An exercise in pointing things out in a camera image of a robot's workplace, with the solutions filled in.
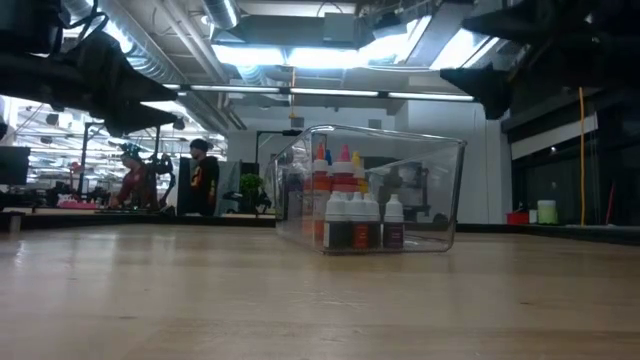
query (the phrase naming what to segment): wooden table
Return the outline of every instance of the wooden table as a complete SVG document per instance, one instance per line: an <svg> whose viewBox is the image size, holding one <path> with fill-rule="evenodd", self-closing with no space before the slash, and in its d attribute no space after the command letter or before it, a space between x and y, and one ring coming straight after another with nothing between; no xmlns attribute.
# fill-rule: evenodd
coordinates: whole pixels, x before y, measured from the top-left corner
<svg viewBox="0 0 640 360"><path fill-rule="evenodd" d="M327 257L271 229L0 238L0 359L638 359L640 249L461 234Z"/></svg>

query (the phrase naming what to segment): white bottle cap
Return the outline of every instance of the white bottle cap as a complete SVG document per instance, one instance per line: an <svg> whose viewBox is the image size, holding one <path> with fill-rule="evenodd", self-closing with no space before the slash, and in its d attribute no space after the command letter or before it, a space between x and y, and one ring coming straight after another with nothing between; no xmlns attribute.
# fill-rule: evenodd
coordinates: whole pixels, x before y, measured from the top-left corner
<svg viewBox="0 0 640 360"><path fill-rule="evenodd" d="M367 210L365 208L364 201L362 201L361 193L354 193L353 199L345 203L345 212L347 213L351 221L368 221Z"/></svg>
<svg viewBox="0 0 640 360"><path fill-rule="evenodd" d="M398 194L392 194L391 199L385 206L384 222L400 223L404 222L402 203L398 200Z"/></svg>
<svg viewBox="0 0 640 360"><path fill-rule="evenodd" d="M369 221L380 221L380 206L376 201L373 201L370 193L364 194L364 203L367 211L367 217Z"/></svg>
<svg viewBox="0 0 640 360"><path fill-rule="evenodd" d="M342 199L342 193L334 191L331 193L329 201L327 201L327 210L324 214L325 221L348 221L345 215L345 201Z"/></svg>

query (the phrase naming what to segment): yellow cable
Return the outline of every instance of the yellow cable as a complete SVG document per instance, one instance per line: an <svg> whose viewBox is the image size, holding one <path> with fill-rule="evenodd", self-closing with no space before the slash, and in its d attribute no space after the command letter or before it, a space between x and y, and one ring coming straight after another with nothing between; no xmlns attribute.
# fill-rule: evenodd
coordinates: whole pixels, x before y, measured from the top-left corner
<svg viewBox="0 0 640 360"><path fill-rule="evenodd" d="M578 89L580 94L580 225L585 225L586 199L584 188L584 93L582 87Z"/></svg>

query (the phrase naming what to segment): woman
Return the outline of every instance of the woman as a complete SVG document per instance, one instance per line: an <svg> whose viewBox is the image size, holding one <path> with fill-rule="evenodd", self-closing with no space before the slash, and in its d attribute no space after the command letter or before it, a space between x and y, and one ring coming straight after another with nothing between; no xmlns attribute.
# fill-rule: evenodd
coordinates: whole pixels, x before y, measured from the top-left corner
<svg viewBox="0 0 640 360"><path fill-rule="evenodd" d="M131 206L138 209L158 209L158 193L155 174L150 172L138 155L136 146L125 147L120 156L122 164L129 169L122 179L122 188L117 196L111 198L110 207L121 206L131 196Z"/></svg>

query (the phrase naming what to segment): computer monitor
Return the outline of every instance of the computer monitor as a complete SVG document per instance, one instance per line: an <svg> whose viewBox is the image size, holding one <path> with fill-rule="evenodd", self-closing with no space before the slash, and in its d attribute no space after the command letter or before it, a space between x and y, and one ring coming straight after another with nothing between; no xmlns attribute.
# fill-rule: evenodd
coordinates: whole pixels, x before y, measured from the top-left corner
<svg viewBox="0 0 640 360"><path fill-rule="evenodd" d="M29 172L28 147L0 146L0 184L26 185Z"/></svg>

